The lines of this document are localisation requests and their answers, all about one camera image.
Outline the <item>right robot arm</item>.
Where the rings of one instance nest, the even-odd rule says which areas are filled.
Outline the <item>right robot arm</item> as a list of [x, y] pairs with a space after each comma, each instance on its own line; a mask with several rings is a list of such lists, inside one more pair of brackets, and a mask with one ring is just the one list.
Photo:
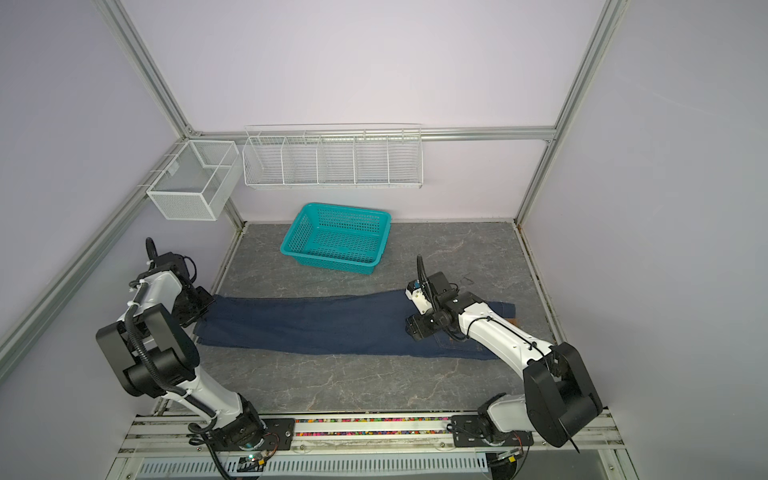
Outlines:
[[439, 332], [459, 342], [474, 340], [523, 381], [521, 395], [501, 393], [478, 408], [475, 431], [458, 425], [454, 431], [490, 446], [501, 446], [518, 432], [536, 432], [549, 445], [561, 447], [572, 444], [601, 414], [603, 403], [574, 346], [528, 334], [477, 295], [460, 290], [444, 273], [429, 275], [422, 255], [416, 257], [416, 272], [405, 294], [418, 312], [406, 320], [406, 332], [416, 341]]

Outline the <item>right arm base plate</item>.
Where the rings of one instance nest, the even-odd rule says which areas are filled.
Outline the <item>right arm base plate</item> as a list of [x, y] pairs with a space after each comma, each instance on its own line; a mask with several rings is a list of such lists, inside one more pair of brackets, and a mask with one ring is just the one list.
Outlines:
[[446, 429], [452, 434], [455, 447], [528, 447], [534, 444], [531, 432], [502, 432], [489, 418], [479, 414], [454, 415]]

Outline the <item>dark blue denim trousers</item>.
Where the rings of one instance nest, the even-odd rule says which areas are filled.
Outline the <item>dark blue denim trousers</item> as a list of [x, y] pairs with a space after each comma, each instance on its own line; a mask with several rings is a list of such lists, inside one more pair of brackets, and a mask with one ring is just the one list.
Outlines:
[[459, 342], [444, 332], [414, 340], [406, 319], [416, 312], [400, 290], [308, 298], [217, 296], [194, 333], [200, 345], [303, 355], [496, 358], [479, 342]]

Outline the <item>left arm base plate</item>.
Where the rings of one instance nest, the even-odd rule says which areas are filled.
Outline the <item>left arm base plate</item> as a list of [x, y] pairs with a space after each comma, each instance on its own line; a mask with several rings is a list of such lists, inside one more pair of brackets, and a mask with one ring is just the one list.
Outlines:
[[214, 429], [211, 440], [214, 448], [219, 451], [289, 450], [295, 426], [296, 421], [291, 417], [259, 421], [240, 418]]

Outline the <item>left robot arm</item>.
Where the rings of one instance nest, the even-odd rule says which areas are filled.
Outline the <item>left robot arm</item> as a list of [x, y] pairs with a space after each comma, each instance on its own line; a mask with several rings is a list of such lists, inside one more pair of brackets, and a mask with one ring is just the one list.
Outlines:
[[163, 398], [197, 414], [188, 429], [197, 442], [214, 450], [256, 450], [267, 435], [257, 410], [228, 390], [201, 366], [186, 328], [202, 319], [214, 303], [195, 284], [197, 267], [186, 255], [160, 254], [145, 240], [147, 270], [130, 282], [133, 298], [119, 319], [95, 335], [122, 388], [131, 396]]

